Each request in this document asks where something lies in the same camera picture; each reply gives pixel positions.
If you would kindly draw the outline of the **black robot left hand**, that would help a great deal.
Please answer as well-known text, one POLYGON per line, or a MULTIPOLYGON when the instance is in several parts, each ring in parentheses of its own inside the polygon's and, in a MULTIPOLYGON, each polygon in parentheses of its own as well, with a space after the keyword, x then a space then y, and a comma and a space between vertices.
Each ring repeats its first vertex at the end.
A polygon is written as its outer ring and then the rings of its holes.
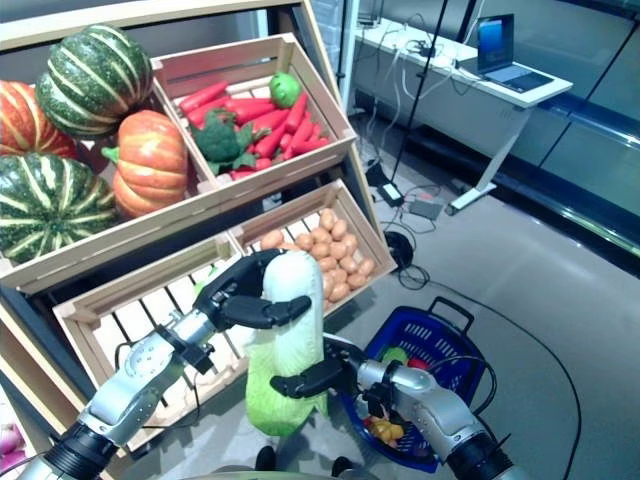
POLYGON ((276 302, 262 298, 266 268, 285 253, 268 249, 242 257, 202 288, 193 309, 204 314, 218 332, 235 325, 266 330, 297 320, 310 309, 309 296, 276 302))

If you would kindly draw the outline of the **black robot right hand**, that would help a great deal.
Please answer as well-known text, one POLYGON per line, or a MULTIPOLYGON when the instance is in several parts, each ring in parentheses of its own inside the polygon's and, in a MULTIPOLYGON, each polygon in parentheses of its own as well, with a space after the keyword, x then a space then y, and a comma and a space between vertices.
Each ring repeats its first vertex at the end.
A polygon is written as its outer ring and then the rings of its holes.
POLYGON ((368 360, 354 343, 325 333, 323 335, 324 359, 293 376, 273 376, 270 386, 281 395, 294 398, 310 398, 334 389, 351 392, 357 384, 359 368, 368 360))

